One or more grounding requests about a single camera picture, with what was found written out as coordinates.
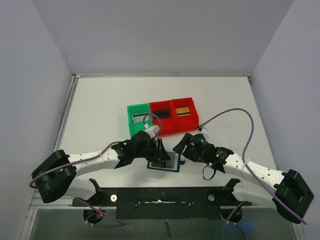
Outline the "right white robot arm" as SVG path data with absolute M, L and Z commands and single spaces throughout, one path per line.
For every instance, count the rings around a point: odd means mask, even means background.
M 202 133 L 186 133 L 173 151 L 193 162 L 204 163 L 215 172 L 240 177 L 232 194 L 239 202 L 251 202 L 275 209 L 286 220 L 303 223 L 315 196 L 302 175 L 243 160 L 237 153 L 209 143 Z

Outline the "black credit card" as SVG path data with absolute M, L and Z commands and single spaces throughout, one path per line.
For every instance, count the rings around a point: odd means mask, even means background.
M 171 117 L 170 111 L 168 109 L 157 110 L 153 112 L 159 119 L 169 119 Z

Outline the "silver credit card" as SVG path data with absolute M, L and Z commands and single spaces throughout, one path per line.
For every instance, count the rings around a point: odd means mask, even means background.
M 147 113 L 137 113 L 137 114 L 133 114 L 132 117 L 132 122 L 134 124 L 136 123 L 143 123 L 144 121 L 144 117 L 147 115 Z

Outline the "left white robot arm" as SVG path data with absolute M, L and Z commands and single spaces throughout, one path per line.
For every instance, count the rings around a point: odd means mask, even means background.
M 130 165 L 135 159 L 163 163 L 171 158 L 160 138 L 147 131 L 139 131 L 131 139 L 114 141 L 103 150 L 82 154 L 54 151 L 31 174 L 31 188 L 37 189 L 44 203 L 62 197 L 89 200 L 100 192 L 95 179 L 79 177 L 103 169 L 118 169 Z

